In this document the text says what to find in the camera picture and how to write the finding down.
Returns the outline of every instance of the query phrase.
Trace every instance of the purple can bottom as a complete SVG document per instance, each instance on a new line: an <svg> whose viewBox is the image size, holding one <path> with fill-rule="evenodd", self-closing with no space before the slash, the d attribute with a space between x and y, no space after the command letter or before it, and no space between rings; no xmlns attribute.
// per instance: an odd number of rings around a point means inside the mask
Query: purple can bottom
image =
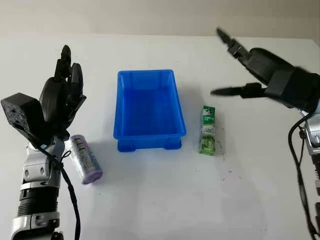
<svg viewBox="0 0 320 240"><path fill-rule="evenodd" d="M101 178L103 172L101 170L92 170L88 175L83 179L82 184L90 184Z"/></svg>

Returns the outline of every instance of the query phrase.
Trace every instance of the can label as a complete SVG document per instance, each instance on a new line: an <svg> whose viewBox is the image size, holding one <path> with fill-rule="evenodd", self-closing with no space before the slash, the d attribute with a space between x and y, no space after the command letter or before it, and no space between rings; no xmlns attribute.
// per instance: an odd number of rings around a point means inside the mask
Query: can label
<svg viewBox="0 0 320 240"><path fill-rule="evenodd" d="M89 149L89 146L86 140L81 139L80 137L77 137L77 138L74 138L74 143L76 145L76 148L79 151L79 157L80 157L82 167L85 168L87 171L94 170L95 165L92 161L93 152L91 149Z"/></svg>

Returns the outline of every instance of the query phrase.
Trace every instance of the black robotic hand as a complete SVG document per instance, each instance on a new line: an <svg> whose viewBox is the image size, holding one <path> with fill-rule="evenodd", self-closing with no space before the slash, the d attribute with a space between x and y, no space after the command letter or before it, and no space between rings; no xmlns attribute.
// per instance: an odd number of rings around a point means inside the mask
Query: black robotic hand
<svg viewBox="0 0 320 240"><path fill-rule="evenodd" d="M242 87L215 89L212 95L242 98L268 97L288 108L311 112L320 97L320 75L296 67L263 48L247 51L236 39L230 38L220 28L217 34L227 44L228 52L266 87L258 82Z"/></svg>

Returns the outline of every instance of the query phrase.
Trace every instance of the white wall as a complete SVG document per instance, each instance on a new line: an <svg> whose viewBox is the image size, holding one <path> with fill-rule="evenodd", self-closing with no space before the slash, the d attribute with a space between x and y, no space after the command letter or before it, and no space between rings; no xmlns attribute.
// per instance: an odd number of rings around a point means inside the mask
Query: white wall
<svg viewBox="0 0 320 240"><path fill-rule="evenodd" d="M319 0L0 0L0 35L16 32L313 39Z"/></svg>

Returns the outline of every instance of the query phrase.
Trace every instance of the white can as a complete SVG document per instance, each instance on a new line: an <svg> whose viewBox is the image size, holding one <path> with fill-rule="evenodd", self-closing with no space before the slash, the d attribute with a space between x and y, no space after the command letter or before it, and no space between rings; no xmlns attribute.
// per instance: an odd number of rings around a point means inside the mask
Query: white can
<svg viewBox="0 0 320 240"><path fill-rule="evenodd" d="M71 136L66 146L71 151L70 156L82 184L90 184L101 178L103 172L84 136Z"/></svg>

